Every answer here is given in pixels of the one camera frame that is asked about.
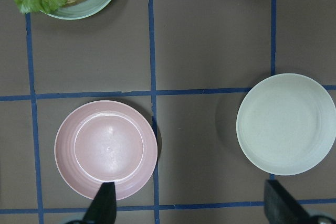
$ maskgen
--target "tile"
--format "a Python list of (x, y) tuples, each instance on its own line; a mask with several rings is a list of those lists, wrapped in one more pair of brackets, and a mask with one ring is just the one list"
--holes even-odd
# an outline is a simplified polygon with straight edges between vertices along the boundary
[(157, 89), (250, 87), (270, 75), (270, 0), (154, 0)]
[[(78, 220), (84, 216), (79, 214), (44, 214), (44, 224), (64, 224), (67, 221)], [(154, 224), (153, 211), (118, 211), (115, 224)]]
[(25, 16), (14, 0), (0, 6), (0, 95), (29, 94)]
[(44, 224), (65, 224), (72, 220), (81, 220), (84, 212), (80, 213), (61, 213), (61, 214), (44, 214)]
[(32, 15), (37, 93), (150, 90), (148, 0), (81, 20)]
[(263, 207), (228, 207), (215, 209), (160, 211), (160, 224), (240, 224), (268, 223)]
[[(329, 91), (336, 102), (336, 90)], [(336, 143), (328, 155), (314, 168), (292, 176), (276, 176), (276, 179), (296, 200), (336, 198)]]
[(0, 222), (6, 224), (39, 223), (37, 214), (0, 215)]
[(335, 84), (336, 0), (277, 0), (276, 72)]
[(30, 101), (0, 102), (0, 209), (37, 208)]
[[(81, 105), (97, 98), (71, 98), (38, 100), (38, 125), (41, 182), (43, 204), (45, 208), (78, 208), (89, 207), (91, 200), (72, 190), (62, 179), (57, 170), (54, 158), (54, 143), (57, 131), (68, 114)], [(137, 109), (149, 122), (151, 121), (150, 97), (109, 98), (126, 103)], [(153, 180), (136, 194), (127, 199), (118, 201), (118, 206), (152, 205)]]
[(157, 98), (160, 204), (260, 201), (269, 174), (241, 151), (236, 115), (244, 93)]

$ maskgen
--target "light green plate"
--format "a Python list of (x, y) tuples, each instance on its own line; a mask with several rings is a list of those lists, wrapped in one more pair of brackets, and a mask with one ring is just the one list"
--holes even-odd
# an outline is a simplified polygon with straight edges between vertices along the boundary
[(78, 5), (58, 8), (48, 15), (54, 18), (67, 20), (86, 18), (96, 14), (110, 2), (111, 0), (86, 0)]

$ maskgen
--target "plate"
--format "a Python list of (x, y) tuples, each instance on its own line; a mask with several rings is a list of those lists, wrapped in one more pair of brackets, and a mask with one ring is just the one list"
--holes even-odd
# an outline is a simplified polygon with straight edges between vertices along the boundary
[(112, 0), (86, 0), (74, 6), (58, 8), (48, 15), (67, 20), (82, 19), (101, 11), (111, 1)]
[(117, 200), (150, 179), (157, 143), (147, 120), (115, 101), (87, 103), (70, 113), (55, 140), (55, 160), (64, 181), (93, 199), (103, 182), (115, 182)]
[(245, 96), (237, 115), (237, 137), (246, 157), (276, 175), (303, 173), (321, 162), (336, 137), (335, 105), (309, 77), (269, 77)]

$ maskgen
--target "gray floor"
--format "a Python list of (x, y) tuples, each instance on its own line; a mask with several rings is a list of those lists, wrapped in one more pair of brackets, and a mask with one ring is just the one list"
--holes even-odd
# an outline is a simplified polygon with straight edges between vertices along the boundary
[[(270, 175), (237, 142), (242, 99), (294, 72), (336, 101), (336, 0), (112, 0), (77, 21), (0, 5), (1, 223), (83, 214), (90, 201), (59, 175), (54, 140), (72, 110), (101, 99), (158, 126), (158, 170), (118, 202), (116, 223), (267, 223)], [(336, 216), (335, 165), (333, 147), (313, 169), (275, 179), (305, 208)]]

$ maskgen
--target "blue tape line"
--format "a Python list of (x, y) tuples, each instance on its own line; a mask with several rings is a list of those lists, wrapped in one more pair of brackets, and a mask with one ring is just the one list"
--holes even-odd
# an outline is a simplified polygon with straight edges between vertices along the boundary
[(261, 207), (263, 201), (243, 201), (243, 202), (226, 202), (213, 204), (189, 204), (189, 205), (163, 205), (161, 210), (187, 210), (187, 209), (210, 209), (210, 208), (228, 208), (228, 207)]
[[(154, 6), (153, 0), (148, 1), (148, 21), (149, 21), (149, 46), (150, 46), (150, 66), (151, 66), (151, 100), (152, 100), (152, 127), (156, 139), (158, 138), (158, 127), (156, 123), (156, 63), (155, 63), (155, 33), (154, 33)], [(154, 219), (155, 224), (160, 223), (160, 197), (159, 197), (159, 167), (156, 163), (153, 173), (154, 183)]]
[(154, 210), (155, 206), (125, 206), (125, 207), (117, 207), (117, 211), (150, 211)]
[(45, 214), (66, 214), (66, 213), (75, 213), (75, 212), (86, 212), (87, 208), (45, 208)]
[(157, 90), (156, 95), (246, 93), (251, 88)]
[(0, 215), (37, 214), (37, 209), (0, 209)]
[(271, 75), (276, 73), (277, 0), (271, 0)]
[(78, 92), (78, 93), (46, 93), (37, 94), (36, 99), (82, 98), (82, 97), (137, 97), (151, 95), (150, 91), (131, 92)]
[(0, 102), (8, 102), (8, 101), (25, 101), (30, 100), (30, 95), (8, 95), (4, 97), (0, 97)]
[[(327, 90), (336, 90), (336, 86), (324, 86)], [(247, 93), (251, 88), (219, 88), (219, 89), (177, 89), (177, 90), (152, 90), (152, 91), (131, 91), (131, 92), (78, 92), (78, 93), (44, 93), (35, 94), (37, 100), (59, 99), (59, 98), (83, 98), (83, 97), (139, 97), (157, 95), (184, 95), (184, 94), (222, 94), (222, 93)], [(3, 101), (24, 101), (32, 99), (31, 95), (7, 95), (0, 96)]]
[(336, 90), (336, 85), (323, 85), (326, 90)]
[(36, 194), (37, 194), (37, 213), (39, 224), (43, 224), (43, 200), (42, 200), (42, 185), (41, 185), (41, 168), (40, 155), (38, 145), (38, 126), (37, 126), (37, 104), (36, 94), (34, 89), (34, 63), (33, 63), (33, 43), (32, 43), (32, 27), (30, 14), (26, 14), (26, 30), (27, 30), (27, 58), (28, 58), (28, 73), (29, 73), (29, 88), (31, 96), (32, 119), (33, 119), (33, 140), (34, 140), (34, 157), (35, 157), (35, 177), (36, 177)]

